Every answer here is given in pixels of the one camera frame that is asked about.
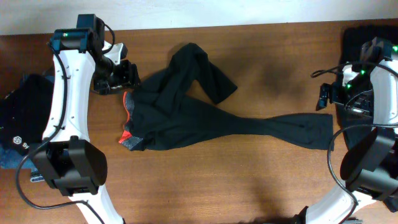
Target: black garment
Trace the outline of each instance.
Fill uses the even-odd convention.
[[[240,118],[185,95],[194,80],[214,103],[222,102],[237,89],[199,46],[188,44],[172,57],[166,70],[144,81],[132,95],[125,95],[130,118],[124,128],[135,139],[124,145],[130,150],[167,150],[230,134],[258,134],[309,149],[328,148],[333,135],[331,115]]]
[[[394,45],[398,44],[398,27],[393,26],[364,26],[345,30],[343,35],[343,53],[340,63],[354,62],[359,60],[361,47],[364,43],[373,40],[375,37],[390,40]],[[343,108],[337,107],[338,119],[342,127],[354,124],[373,124],[373,119],[359,118],[348,114]],[[362,141],[372,128],[354,128],[344,132],[344,139],[348,149],[352,149]],[[398,198],[387,198],[384,203],[391,212],[398,210]]]
[[[49,120],[53,83],[30,75],[23,85],[0,101],[0,143],[21,155],[31,143],[41,142]]]

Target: black cloth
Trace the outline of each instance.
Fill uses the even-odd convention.
[[[31,143],[41,142],[49,120],[53,83],[29,75],[23,85],[0,101],[0,143],[27,154]]]
[[[362,26],[349,28],[343,34],[343,50],[340,63],[354,62],[359,60],[361,47],[364,43],[373,40],[375,37],[390,40],[394,45],[398,45],[398,27],[394,26]],[[359,118],[348,114],[342,107],[337,107],[338,120],[343,128],[354,124],[373,124],[372,118]],[[352,149],[357,143],[362,141],[372,128],[354,128],[344,132],[344,139],[347,148]],[[384,203],[391,212],[398,210],[398,198],[387,198]]]
[[[168,150],[230,134],[271,135],[309,149],[327,149],[333,135],[329,114],[291,114],[269,119],[240,118],[185,94],[198,80],[214,103],[236,89],[196,44],[182,47],[169,67],[125,96],[129,120],[124,129],[134,137],[130,150]]]

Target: wooden table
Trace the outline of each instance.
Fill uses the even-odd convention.
[[[268,118],[314,112],[319,86],[334,77],[311,79],[309,74],[335,66],[343,31],[363,24],[398,25],[398,20],[126,30],[116,32],[116,42],[127,45],[127,58],[137,64],[142,78],[165,68],[183,44],[197,43],[238,86],[217,107],[238,116]],[[23,73],[41,73],[51,66],[45,46],[50,37],[0,37],[2,96],[18,85]],[[198,83],[189,95],[211,103]],[[106,154],[108,192],[127,223],[236,223],[291,217],[335,185],[326,151],[270,136],[225,136],[170,151],[130,152],[118,143],[126,121],[121,95],[90,93],[88,107],[91,142]],[[321,113],[335,114],[335,108],[329,106]],[[336,120],[334,129],[339,129]],[[332,158],[336,171],[345,153],[340,136]],[[34,202],[68,201],[43,182],[31,184],[28,176],[24,170],[22,187]],[[13,170],[0,170],[0,179],[2,223],[85,222],[76,206],[30,208],[16,192]],[[366,223],[398,223],[381,202],[356,216]]]

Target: white logo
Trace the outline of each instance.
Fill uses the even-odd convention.
[[[28,149],[29,146],[26,144],[26,142],[24,142],[24,144],[22,145],[22,147],[24,147],[25,149]]]
[[[12,139],[12,141],[13,141],[15,144],[20,144],[20,143],[22,143],[22,138],[19,137],[19,136],[15,136],[15,137]]]

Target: table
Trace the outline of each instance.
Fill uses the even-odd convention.
[[[365,24],[398,25],[398,20],[123,30],[116,31],[116,42],[126,44],[127,59],[137,64],[142,79],[165,68],[183,44],[194,42],[238,86],[217,107],[238,116],[268,118],[315,112],[319,86],[334,76],[311,79],[309,75],[335,66],[343,31]],[[41,73],[51,66],[45,45],[50,37],[0,37],[1,96],[18,86],[23,73]],[[197,82],[188,94],[211,103]],[[335,107],[319,113],[335,114]],[[242,135],[163,152],[130,152],[118,143],[125,121],[121,95],[90,93],[90,139],[106,154],[108,192],[127,223],[237,223],[291,217],[335,185],[326,151],[270,136]],[[346,153],[342,136],[335,148],[332,159],[338,171]],[[68,201],[43,182],[31,184],[28,176],[29,171],[23,170],[22,188],[35,203]],[[17,194],[13,170],[0,170],[0,179],[2,223],[85,223],[76,206],[30,208]],[[366,223],[398,223],[381,202],[355,216]]]

